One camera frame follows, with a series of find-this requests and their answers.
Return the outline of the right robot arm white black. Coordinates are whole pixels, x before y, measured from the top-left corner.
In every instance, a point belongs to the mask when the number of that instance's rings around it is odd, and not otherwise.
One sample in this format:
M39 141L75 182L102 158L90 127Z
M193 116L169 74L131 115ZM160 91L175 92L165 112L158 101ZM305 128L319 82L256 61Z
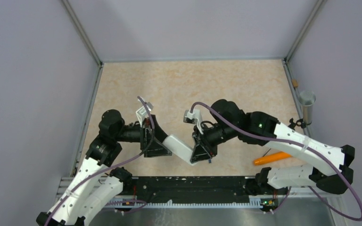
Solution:
M350 145L334 147L301 134L264 112L246 113L225 99L207 106L215 124L204 125L199 110L185 111L184 122L194 124L191 162L217 155L218 145L233 138L249 145L259 145L287 153L304 163L288 168L266 167L255 175L251 194L270 194L285 187L316 187L330 194L352 190L354 172L350 164L355 149Z

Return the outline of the white remote control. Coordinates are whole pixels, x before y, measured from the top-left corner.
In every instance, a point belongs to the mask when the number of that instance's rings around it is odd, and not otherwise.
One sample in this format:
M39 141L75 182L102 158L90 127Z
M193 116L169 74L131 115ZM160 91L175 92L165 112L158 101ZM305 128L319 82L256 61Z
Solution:
M193 148L183 142L181 139L177 138L175 135L169 135L163 141L163 145L190 166L196 165L196 163L191 162Z

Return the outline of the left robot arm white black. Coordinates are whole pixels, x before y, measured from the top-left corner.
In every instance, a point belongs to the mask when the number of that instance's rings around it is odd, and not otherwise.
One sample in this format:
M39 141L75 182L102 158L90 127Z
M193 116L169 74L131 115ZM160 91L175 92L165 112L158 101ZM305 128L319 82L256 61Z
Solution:
M121 113L112 109L103 113L99 133L92 141L78 172L60 199L36 222L40 226L88 226L105 205L118 194L132 190L132 175L123 165L144 157L171 155L164 145L168 135L156 117L141 108L135 123L125 124ZM139 143L141 152L117 165L121 142Z

